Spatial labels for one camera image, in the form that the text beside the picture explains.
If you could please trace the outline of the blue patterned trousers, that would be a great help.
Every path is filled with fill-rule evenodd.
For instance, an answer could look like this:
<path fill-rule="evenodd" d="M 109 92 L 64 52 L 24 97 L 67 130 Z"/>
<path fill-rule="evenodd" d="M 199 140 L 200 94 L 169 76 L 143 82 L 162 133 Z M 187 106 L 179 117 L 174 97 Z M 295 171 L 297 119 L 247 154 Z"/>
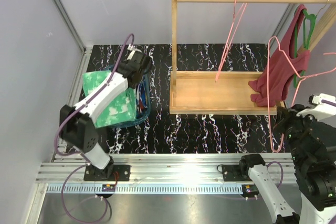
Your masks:
<path fill-rule="evenodd" d="M 136 89 L 136 109 L 137 109 L 137 119 L 143 118 L 149 112 L 150 99 L 148 95 L 148 84 L 143 80 Z"/>

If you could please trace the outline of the green tie-dye trousers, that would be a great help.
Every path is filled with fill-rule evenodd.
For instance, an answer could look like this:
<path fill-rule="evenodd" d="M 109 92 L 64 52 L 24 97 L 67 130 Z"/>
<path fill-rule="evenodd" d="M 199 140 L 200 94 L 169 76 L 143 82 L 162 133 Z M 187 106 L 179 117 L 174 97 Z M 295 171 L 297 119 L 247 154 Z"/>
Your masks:
<path fill-rule="evenodd" d="M 90 95 L 110 74 L 110 70 L 87 72 L 82 75 L 82 88 L 85 96 Z M 136 117 L 136 91 L 127 88 L 120 93 L 99 115 L 96 128 L 113 126 L 124 122 L 133 122 Z"/>

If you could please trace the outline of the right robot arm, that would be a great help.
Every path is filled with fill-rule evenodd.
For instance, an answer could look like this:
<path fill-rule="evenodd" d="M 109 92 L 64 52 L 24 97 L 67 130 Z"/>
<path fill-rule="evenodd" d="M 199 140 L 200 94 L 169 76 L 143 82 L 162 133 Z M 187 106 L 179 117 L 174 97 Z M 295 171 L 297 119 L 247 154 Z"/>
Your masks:
<path fill-rule="evenodd" d="M 301 192 L 301 213 L 287 203 L 260 154 L 241 157 L 238 173 L 259 190 L 273 223 L 335 223 L 335 128 L 301 104 L 278 107 L 274 131 L 283 135 Z"/>

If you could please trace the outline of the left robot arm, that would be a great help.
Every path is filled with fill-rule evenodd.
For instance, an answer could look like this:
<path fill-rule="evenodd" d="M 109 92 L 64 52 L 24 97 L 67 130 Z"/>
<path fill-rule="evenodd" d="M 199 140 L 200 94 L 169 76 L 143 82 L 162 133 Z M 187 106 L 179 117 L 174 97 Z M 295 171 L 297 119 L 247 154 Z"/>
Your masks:
<path fill-rule="evenodd" d="M 61 138 L 73 146 L 94 167 L 101 180 L 109 180 L 114 173 L 114 161 L 98 143 L 95 123 L 104 109 L 128 88 L 135 88 L 150 68 L 151 58 L 132 49 L 127 59 L 116 63 L 102 83 L 74 106 L 64 105 L 60 110 L 59 128 L 55 140 Z"/>

